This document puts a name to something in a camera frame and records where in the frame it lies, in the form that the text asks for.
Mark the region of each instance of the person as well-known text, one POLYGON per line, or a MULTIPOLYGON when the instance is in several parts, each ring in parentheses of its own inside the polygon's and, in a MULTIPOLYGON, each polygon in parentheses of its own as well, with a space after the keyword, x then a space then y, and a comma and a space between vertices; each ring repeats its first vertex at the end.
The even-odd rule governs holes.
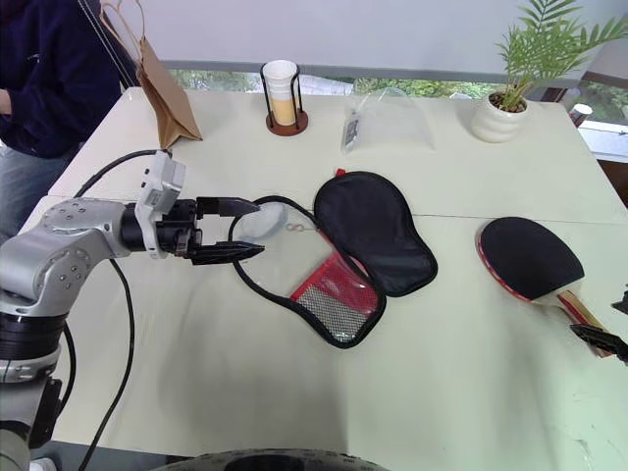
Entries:
POLYGON ((0 0, 0 245, 120 94, 77 0, 0 0))

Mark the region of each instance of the brown paper bag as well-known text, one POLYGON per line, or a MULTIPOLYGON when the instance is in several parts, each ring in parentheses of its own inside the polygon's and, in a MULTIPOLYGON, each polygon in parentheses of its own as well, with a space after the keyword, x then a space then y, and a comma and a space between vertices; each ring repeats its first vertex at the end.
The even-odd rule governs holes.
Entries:
POLYGON ((144 34, 144 12, 141 8, 139 0, 135 3, 139 7, 142 17, 142 34, 141 39, 137 40, 131 28, 123 18, 120 8, 123 0, 119 0, 117 5, 105 2, 100 10, 100 20, 111 33, 120 41, 120 43, 128 49, 127 45, 118 36, 114 29, 106 20, 105 8, 110 8, 118 15, 122 21, 124 28, 127 30, 136 53, 139 57, 137 61, 137 78, 141 84, 144 93, 148 97, 155 116, 157 117, 157 130, 159 132, 159 145, 163 149, 171 147, 179 137, 187 137, 193 140, 202 140, 202 136, 194 115, 187 94, 182 87, 175 81, 170 73, 164 68, 163 64, 157 58, 155 51, 151 47, 148 39, 144 34))

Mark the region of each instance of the table tennis paddle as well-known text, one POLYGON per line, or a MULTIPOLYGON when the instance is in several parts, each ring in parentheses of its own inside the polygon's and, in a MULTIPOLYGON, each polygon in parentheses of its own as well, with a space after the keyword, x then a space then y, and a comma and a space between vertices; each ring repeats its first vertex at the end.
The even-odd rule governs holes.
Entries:
MULTIPOLYGON (((482 261, 493 277, 519 299, 559 306, 575 324, 606 332, 574 289, 585 276, 578 257, 553 232, 523 218, 499 218, 477 237, 482 261)), ((592 347, 600 357, 610 353, 592 347)))

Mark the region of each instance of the green leaves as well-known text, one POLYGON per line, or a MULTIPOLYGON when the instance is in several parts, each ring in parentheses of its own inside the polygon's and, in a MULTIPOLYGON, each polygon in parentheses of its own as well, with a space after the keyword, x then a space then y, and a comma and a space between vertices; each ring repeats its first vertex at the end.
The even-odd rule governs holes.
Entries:
POLYGON ((497 45, 508 73, 504 102, 516 105, 526 90, 582 66, 591 49, 628 36, 628 21, 616 19, 588 34, 577 17, 570 18, 581 8, 576 0, 529 0, 519 7, 523 27, 511 26, 497 45))

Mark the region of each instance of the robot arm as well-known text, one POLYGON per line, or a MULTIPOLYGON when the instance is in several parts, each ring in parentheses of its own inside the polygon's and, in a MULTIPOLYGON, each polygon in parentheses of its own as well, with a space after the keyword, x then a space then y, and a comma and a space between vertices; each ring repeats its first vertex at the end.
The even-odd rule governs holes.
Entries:
POLYGON ((31 231, 0 247, 0 469, 28 468, 28 446, 50 440, 61 382, 52 380, 59 337, 80 288, 102 260, 148 250, 192 264, 231 263, 264 248, 202 245, 205 214, 259 210, 239 198, 177 200, 184 167, 158 152, 137 204, 77 198, 50 208, 31 231))

